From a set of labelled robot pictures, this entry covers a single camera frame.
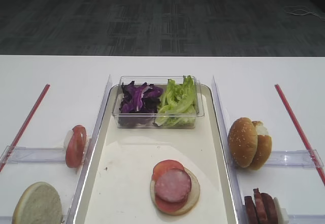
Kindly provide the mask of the upright tomato slice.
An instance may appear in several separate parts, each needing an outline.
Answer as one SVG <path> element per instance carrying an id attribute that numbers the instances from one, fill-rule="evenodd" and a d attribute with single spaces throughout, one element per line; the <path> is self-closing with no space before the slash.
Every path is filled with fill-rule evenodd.
<path id="1" fill-rule="evenodd" d="M 74 126 L 72 132 L 73 134 L 66 149 L 66 165 L 69 168 L 78 168 L 82 163 L 87 134 L 85 127 L 82 125 Z"/>

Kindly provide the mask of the left red strip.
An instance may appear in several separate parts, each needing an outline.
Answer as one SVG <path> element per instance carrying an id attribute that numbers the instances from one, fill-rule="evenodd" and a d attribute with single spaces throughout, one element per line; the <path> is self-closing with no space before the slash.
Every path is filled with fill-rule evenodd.
<path id="1" fill-rule="evenodd" d="M 12 151 L 15 149 L 15 147 L 17 146 L 20 138 L 22 137 L 24 131 L 26 130 L 29 122 L 31 121 L 32 117 L 34 116 L 36 110 L 38 109 L 39 105 L 41 104 L 43 98 L 45 97 L 47 91 L 50 88 L 50 84 L 46 84 L 41 92 L 41 94 L 39 95 L 38 99 L 36 100 L 35 104 L 33 105 L 32 109 L 30 110 L 27 118 L 25 119 L 24 123 L 22 124 L 21 128 L 19 129 L 17 135 L 15 136 L 13 142 L 11 143 L 11 145 L 8 146 L 8 149 L 4 151 L 4 158 L 1 159 L 1 169 L 0 171 L 3 170 L 4 166 L 6 165 L 9 156 L 11 155 Z"/>

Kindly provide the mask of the ham slice on tray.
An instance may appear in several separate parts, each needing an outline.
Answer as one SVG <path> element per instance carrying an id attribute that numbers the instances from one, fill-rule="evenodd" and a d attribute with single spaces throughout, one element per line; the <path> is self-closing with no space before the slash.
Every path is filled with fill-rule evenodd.
<path id="1" fill-rule="evenodd" d="M 180 169 L 170 169 L 158 177 L 154 185 L 154 193 L 169 203 L 183 201 L 191 191 L 191 178 Z"/>

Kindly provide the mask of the bottom bun on tray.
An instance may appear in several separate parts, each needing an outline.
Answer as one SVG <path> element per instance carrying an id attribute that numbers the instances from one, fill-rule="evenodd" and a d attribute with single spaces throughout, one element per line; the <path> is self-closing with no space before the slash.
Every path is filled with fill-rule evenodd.
<path id="1" fill-rule="evenodd" d="M 195 204 L 197 203 L 199 196 L 200 196 L 200 184 L 198 182 L 198 179 L 196 178 L 196 176 L 187 168 L 184 167 L 184 171 L 186 173 L 189 174 L 190 178 L 191 178 L 191 191 L 188 194 L 188 199 L 187 199 L 187 203 L 185 204 L 184 207 L 182 207 L 180 210 L 176 211 L 176 212 L 163 212 L 165 214 L 168 215 L 182 215 L 187 213 L 190 209 L 192 209 Z M 155 204 L 156 208 L 158 209 L 156 203 L 155 203 L 155 193 L 154 193 L 154 185 L 155 185 L 156 181 L 151 180 L 150 182 L 150 195 L 151 195 L 151 199 L 153 201 L 153 203 Z"/>

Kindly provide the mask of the sesame bun top front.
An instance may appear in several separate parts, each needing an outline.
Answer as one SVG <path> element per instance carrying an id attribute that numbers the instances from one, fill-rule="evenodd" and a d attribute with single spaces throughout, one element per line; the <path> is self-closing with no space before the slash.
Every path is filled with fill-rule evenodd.
<path id="1" fill-rule="evenodd" d="M 257 131 L 247 117 L 235 120 L 229 130 L 228 145 L 231 156 L 241 168 L 247 168 L 257 151 Z"/>

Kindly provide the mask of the cream metal tray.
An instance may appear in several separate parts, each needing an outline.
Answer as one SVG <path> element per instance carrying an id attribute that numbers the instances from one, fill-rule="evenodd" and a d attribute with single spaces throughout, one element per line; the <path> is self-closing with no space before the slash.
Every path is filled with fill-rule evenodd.
<path id="1" fill-rule="evenodd" d="M 210 88 L 201 86 L 205 115 L 192 129 L 118 128 L 117 91 L 110 90 L 75 222 L 236 223 Z M 153 167 L 165 159 L 182 163 L 200 184 L 197 204 L 181 216 L 161 213 L 150 197 Z"/>

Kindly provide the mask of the upper tomato slice on tray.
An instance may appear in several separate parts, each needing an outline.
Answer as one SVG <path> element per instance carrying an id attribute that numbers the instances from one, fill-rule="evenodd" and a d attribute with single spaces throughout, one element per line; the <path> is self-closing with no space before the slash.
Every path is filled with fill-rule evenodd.
<path id="1" fill-rule="evenodd" d="M 170 169 L 184 170 L 184 166 L 180 162 L 172 159 L 161 161 L 154 166 L 151 180 L 156 181 L 161 175 Z"/>

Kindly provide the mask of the purple cabbage leaves pile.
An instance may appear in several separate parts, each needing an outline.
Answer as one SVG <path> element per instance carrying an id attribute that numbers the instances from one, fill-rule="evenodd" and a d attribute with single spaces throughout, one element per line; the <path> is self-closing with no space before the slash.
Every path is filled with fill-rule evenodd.
<path id="1" fill-rule="evenodd" d="M 135 82 L 121 85 L 123 99 L 120 103 L 120 113 L 128 114 L 119 118 L 121 127 L 136 127 L 138 125 L 146 125 L 151 120 L 151 116 L 139 116 L 139 114 L 155 114 L 160 104 L 160 96 L 163 89 L 154 84 L 143 83 L 136 87 Z"/>

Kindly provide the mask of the clear meat holder rail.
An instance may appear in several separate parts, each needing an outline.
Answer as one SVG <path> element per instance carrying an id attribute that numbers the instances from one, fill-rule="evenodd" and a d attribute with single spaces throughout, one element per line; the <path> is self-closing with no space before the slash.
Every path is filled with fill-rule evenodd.
<path id="1" fill-rule="evenodd" d="M 284 208 L 281 208 L 281 214 L 283 216 L 283 223 L 325 224 L 324 215 L 288 214 Z"/>

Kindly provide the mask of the left clear long rail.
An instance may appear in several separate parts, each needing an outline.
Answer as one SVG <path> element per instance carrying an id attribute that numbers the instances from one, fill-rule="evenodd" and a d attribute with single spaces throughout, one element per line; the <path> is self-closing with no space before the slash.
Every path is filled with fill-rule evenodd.
<path id="1" fill-rule="evenodd" d="M 75 190 L 75 193 L 74 193 L 74 196 L 72 199 L 72 203 L 70 206 L 70 213 L 66 220 L 66 223 L 69 223 L 69 224 L 76 223 L 77 213 L 78 213 L 78 210 L 80 207 L 82 194 L 85 189 L 86 180 L 87 180 L 87 176 L 88 176 L 89 169 L 91 166 L 94 150 L 95 150 L 95 147 L 96 147 L 96 144 L 98 141 L 98 137 L 99 137 L 102 121 L 103 121 L 103 118 L 105 115 L 105 110 L 107 107 L 107 101 L 109 99 L 109 93 L 110 93 L 111 87 L 112 87 L 112 78 L 111 78 L 111 75 L 109 75 L 107 83 L 106 83 L 102 103 L 101 103 L 99 113 L 98 113 L 98 116 L 97 116 L 97 119 L 96 119 L 96 122 L 94 125 L 93 133 L 92 133 L 91 139 L 89 140 L 88 148 L 85 153 L 84 164 L 82 166 L 79 180 L 78 180 L 76 190 Z"/>

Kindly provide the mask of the red strip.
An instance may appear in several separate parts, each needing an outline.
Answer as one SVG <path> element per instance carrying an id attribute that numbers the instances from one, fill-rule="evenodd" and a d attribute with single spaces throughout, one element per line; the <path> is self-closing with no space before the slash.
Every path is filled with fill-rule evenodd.
<path id="1" fill-rule="evenodd" d="M 275 84 L 274 85 L 279 97 L 281 98 L 281 101 L 283 103 L 283 105 L 285 106 L 306 150 L 308 151 L 309 155 L 310 155 L 310 158 L 312 159 L 315 167 L 316 167 L 316 170 L 318 172 L 318 175 L 320 176 L 323 184 L 324 184 L 324 170 L 323 170 L 323 167 L 321 166 L 320 164 L 320 159 L 316 156 L 316 151 L 312 148 L 311 144 L 309 143 L 303 129 L 301 128 L 300 124 L 299 124 L 299 121 L 297 120 L 288 100 L 286 99 L 281 87 L 279 84 Z"/>
<path id="2" fill-rule="evenodd" d="M 1 159 L 1 169 L 0 171 L 3 170 L 4 166 L 6 165 L 9 156 L 11 155 L 12 151 L 15 149 L 15 147 L 17 146 L 20 138 L 22 137 L 24 131 L 26 130 L 29 122 L 31 121 L 32 117 L 34 116 L 36 110 L 38 109 L 39 105 L 41 104 L 43 98 L 45 97 L 47 91 L 50 88 L 50 84 L 46 84 L 41 92 L 41 94 L 39 95 L 38 99 L 36 100 L 35 104 L 33 105 L 32 109 L 30 110 L 27 118 L 25 119 L 24 123 L 22 124 L 21 128 L 19 129 L 17 135 L 15 136 L 13 142 L 11 143 L 11 145 L 8 146 L 8 149 L 4 151 L 4 158 Z"/>

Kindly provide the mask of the clear bun holder rail right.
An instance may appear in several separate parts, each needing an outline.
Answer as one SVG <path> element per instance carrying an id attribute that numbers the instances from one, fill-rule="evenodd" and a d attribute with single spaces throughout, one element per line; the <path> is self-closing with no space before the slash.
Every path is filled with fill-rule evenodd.
<path id="1" fill-rule="evenodd" d="M 323 168 L 316 150 L 272 151 L 264 164 L 266 167 Z"/>

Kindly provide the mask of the white pusher block meat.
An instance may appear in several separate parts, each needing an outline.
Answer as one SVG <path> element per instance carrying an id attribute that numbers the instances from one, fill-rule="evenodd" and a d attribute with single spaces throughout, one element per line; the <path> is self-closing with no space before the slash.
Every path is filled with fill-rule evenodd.
<path id="1" fill-rule="evenodd" d="M 278 224 L 289 224 L 288 213 L 285 208 L 281 208 L 279 200 L 277 198 L 273 198 L 273 202 L 275 204 Z"/>

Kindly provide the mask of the dark sausage slice rear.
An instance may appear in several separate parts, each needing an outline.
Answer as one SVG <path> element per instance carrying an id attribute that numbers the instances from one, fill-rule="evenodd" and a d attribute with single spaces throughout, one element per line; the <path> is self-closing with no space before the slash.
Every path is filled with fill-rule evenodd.
<path id="1" fill-rule="evenodd" d="M 271 224 L 278 224 L 277 211 L 272 197 L 267 193 L 261 193 L 268 222 Z"/>

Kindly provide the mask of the upright pale bun half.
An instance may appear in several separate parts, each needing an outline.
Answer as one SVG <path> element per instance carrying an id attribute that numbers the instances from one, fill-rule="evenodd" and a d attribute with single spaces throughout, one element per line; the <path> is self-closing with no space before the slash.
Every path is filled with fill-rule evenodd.
<path id="1" fill-rule="evenodd" d="M 57 190 L 40 181 L 23 192 L 13 212 L 12 223 L 61 223 L 62 217 Z"/>

